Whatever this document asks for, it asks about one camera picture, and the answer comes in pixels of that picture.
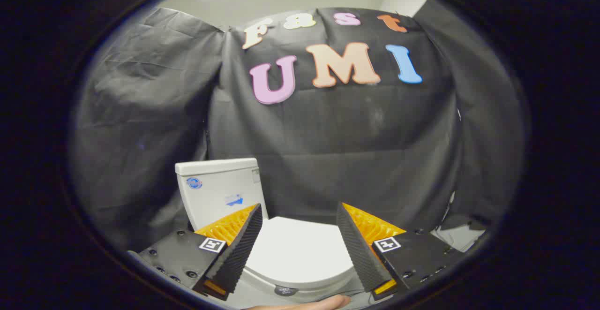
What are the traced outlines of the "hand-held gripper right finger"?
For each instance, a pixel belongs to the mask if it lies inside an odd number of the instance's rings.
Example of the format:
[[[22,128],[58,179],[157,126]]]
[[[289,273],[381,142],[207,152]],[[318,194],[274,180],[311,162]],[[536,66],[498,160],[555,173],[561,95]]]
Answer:
[[[347,203],[338,204],[336,221],[363,289],[375,301],[431,284],[465,258],[432,234],[403,230]]]

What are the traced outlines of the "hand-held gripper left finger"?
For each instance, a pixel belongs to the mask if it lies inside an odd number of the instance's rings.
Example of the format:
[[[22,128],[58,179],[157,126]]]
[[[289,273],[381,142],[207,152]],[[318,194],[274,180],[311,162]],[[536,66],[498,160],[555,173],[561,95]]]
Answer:
[[[262,206],[257,203],[197,231],[176,229],[128,254],[172,284],[226,301],[237,287],[262,225]]]

